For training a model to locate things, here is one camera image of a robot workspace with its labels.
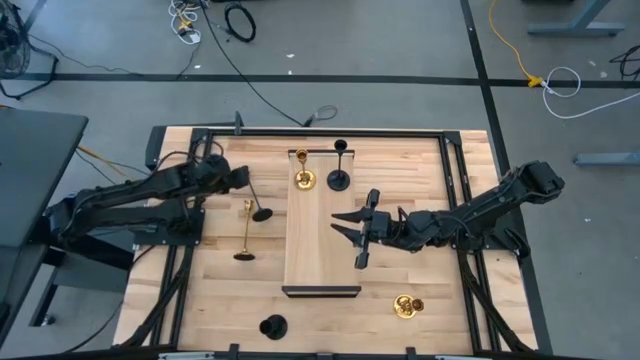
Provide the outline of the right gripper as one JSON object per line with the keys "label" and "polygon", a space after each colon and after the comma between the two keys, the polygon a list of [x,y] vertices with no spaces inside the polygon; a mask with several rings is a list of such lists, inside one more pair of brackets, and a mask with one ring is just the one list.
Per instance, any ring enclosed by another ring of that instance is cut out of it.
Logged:
{"label": "right gripper", "polygon": [[380,191],[372,189],[366,198],[365,205],[354,212],[334,213],[332,217],[350,223],[362,222],[361,231],[342,225],[332,225],[332,228],[344,235],[354,247],[359,248],[356,256],[355,268],[365,269],[369,259],[369,245],[371,242],[379,243],[392,238],[392,219],[389,212],[377,211],[380,201]]}

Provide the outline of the tall black candlestick holder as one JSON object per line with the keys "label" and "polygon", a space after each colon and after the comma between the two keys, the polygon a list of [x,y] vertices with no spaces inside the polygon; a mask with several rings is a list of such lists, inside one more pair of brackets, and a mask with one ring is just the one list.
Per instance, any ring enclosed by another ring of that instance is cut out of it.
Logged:
{"label": "tall black candlestick holder", "polygon": [[273,210],[261,206],[252,183],[249,183],[249,188],[256,204],[256,211],[252,215],[252,220],[254,222],[264,222],[269,220],[273,216]]}

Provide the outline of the medium black candlestick holder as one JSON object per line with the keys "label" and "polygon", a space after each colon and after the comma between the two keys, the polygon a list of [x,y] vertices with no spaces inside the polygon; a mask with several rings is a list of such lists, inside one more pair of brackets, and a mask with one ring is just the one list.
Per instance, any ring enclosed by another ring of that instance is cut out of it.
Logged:
{"label": "medium black candlestick holder", "polygon": [[338,168],[332,170],[327,176],[327,185],[330,189],[340,192],[346,190],[350,185],[349,175],[342,169],[342,156],[348,144],[343,139],[334,142],[334,149],[338,155]]}

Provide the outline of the medium gold candlestick holder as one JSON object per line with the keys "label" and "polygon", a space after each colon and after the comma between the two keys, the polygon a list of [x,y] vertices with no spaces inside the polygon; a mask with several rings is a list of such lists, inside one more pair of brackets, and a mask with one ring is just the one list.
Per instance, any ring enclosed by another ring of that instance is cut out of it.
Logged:
{"label": "medium gold candlestick holder", "polygon": [[307,166],[309,152],[306,149],[298,149],[294,154],[299,164],[299,169],[294,173],[294,185],[301,191],[308,191],[316,185],[316,175]]}

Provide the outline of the tall gold candlestick holder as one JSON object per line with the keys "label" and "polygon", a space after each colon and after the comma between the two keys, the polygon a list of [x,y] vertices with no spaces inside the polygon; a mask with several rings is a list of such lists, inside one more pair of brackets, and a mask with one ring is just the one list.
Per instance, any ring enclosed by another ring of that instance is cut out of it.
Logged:
{"label": "tall gold candlestick holder", "polygon": [[238,261],[252,261],[255,259],[255,255],[247,249],[248,237],[249,237],[249,223],[251,220],[251,213],[253,209],[253,201],[244,201],[244,214],[245,214],[245,226],[243,234],[242,250],[233,255],[233,258]]}

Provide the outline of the short gold candle holder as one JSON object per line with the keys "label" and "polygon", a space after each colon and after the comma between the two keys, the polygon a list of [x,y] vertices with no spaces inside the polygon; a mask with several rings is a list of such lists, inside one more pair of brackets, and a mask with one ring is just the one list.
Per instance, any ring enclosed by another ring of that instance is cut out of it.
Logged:
{"label": "short gold candle holder", "polygon": [[425,305],[422,299],[414,298],[408,294],[397,296],[393,302],[394,312],[402,319],[411,319],[417,313],[423,311],[424,308]]}

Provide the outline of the short black candle holder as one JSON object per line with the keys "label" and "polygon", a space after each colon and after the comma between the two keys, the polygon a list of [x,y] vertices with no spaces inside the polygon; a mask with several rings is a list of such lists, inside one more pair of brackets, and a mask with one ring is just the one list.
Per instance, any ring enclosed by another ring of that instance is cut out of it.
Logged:
{"label": "short black candle holder", "polygon": [[288,331],[288,323],[282,315],[273,314],[260,322],[259,331],[270,340],[280,340]]}

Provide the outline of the black desk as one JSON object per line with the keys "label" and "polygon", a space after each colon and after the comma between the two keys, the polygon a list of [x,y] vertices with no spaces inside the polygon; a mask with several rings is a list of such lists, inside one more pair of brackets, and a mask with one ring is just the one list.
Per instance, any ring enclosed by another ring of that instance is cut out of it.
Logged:
{"label": "black desk", "polygon": [[88,122],[0,108],[0,348],[49,249],[37,225]]}

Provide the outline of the black floor fan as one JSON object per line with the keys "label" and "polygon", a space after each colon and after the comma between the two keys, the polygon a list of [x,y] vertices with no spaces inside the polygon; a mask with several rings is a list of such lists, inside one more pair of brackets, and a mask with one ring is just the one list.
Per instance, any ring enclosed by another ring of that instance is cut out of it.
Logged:
{"label": "black floor fan", "polygon": [[[31,52],[34,51],[52,59],[48,79],[30,90],[19,94],[9,94],[2,80],[12,80],[22,76],[30,65]],[[0,0],[0,93],[14,100],[48,86],[53,81],[59,59],[52,53],[35,47],[28,39],[28,31],[19,15],[19,7],[10,0]]]}

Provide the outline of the grey metal bar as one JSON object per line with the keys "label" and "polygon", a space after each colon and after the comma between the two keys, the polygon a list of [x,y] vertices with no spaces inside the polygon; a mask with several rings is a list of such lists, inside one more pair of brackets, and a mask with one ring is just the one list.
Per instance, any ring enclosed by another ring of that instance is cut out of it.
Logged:
{"label": "grey metal bar", "polygon": [[640,166],[640,152],[581,153],[574,157],[576,166]]}

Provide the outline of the grey desk leg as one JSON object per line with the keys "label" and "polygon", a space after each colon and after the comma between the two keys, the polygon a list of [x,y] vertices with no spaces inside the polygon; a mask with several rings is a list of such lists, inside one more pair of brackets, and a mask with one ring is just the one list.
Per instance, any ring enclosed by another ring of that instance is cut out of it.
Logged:
{"label": "grey desk leg", "polygon": [[584,9],[565,23],[530,23],[529,35],[559,37],[615,37],[626,29],[623,23],[598,22],[595,18],[611,0],[586,0]]}

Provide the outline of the black aluminium rig frame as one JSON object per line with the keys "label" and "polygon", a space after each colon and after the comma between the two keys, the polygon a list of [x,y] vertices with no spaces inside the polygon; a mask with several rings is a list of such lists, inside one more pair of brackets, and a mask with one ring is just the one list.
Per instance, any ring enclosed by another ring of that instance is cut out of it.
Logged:
{"label": "black aluminium rig frame", "polygon": [[[217,150],[228,161],[251,170],[262,205],[273,209],[268,221],[249,225],[252,261],[238,261],[248,190],[208,199],[204,237],[196,247],[183,315],[167,310],[160,343],[176,339],[182,350],[400,355],[468,354],[472,350],[461,276],[455,252],[428,248],[416,254],[372,247],[368,267],[358,273],[361,292],[354,298],[290,298],[281,289],[285,265],[287,205],[286,153],[290,149],[328,149],[344,139],[355,153],[355,201],[362,205],[371,189],[391,211],[444,209],[495,186],[498,170],[488,135],[460,132],[459,145],[441,149],[431,130],[322,128],[248,128],[241,136],[217,129]],[[402,319],[395,298],[422,299],[423,311]],[[288,331],[280,340],[260,333],[259,324],[282,315]]]}

